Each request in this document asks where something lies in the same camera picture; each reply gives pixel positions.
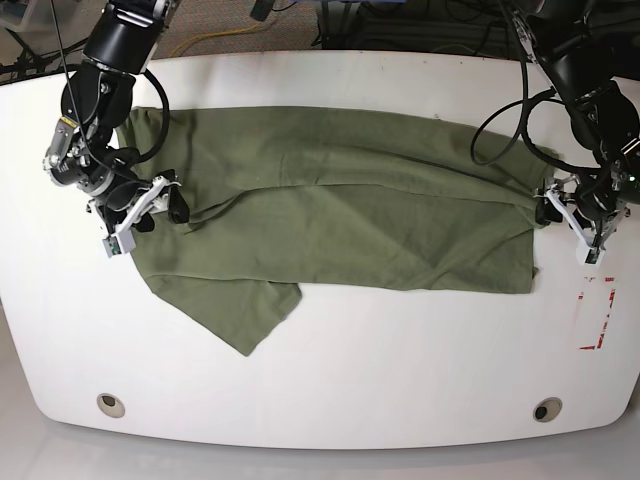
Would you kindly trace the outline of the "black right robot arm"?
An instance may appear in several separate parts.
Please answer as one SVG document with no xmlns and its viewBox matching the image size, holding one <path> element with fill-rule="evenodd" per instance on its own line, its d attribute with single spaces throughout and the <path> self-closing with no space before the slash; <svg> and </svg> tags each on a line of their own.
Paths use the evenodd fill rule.
<svg viewBox="0 0 640 480">
<path fill-rule="evenodd" d="M 169 100 L 147 64 L 177 6 L 175 1 L 107 2 L 81 63 L 64 69 L 61 117 L 44 168 L 54 183 L 75 185 L 90 197 L 109 234 L 124 224 L 134 208 L 141 210 L 132 218 L 140 232 L 153 230 L 156 212 L 166 212 L 175 224 L 189 219 L 174 171 L 166 170 L 154 179 L 133 171 L 158 154 L 168 136 Z M 136 147 L 115 149 L 109 141 L 128 118 L 139 75 L 152 84 L 161 100 L 160 130 L 146 152 Z"/>
</svg>

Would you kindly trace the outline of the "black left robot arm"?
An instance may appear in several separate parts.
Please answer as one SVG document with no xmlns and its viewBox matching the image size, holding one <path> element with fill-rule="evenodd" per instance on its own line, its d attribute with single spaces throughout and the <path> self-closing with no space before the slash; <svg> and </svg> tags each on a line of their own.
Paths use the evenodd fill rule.
<svg viewBox="0 0 640 480">
<path fill-rule="evenodd" d="M 615 50 L 605 41 L 598 16 L 602 1 L 506 1 L 504 14 L 522 48 L 546 75 L 550 87 L 525 102 L 520 135 L 527 149 L 557 170 L 575 176 L 573 202 L 582 218 L 603 223 L 623 205 L 639 201 L 639 113 L 615 75 Z M 593 167 L 571 165 L 531 140 L 531 111 L 559 101 L 577 142 L 590 151 Z"/>
</svg>

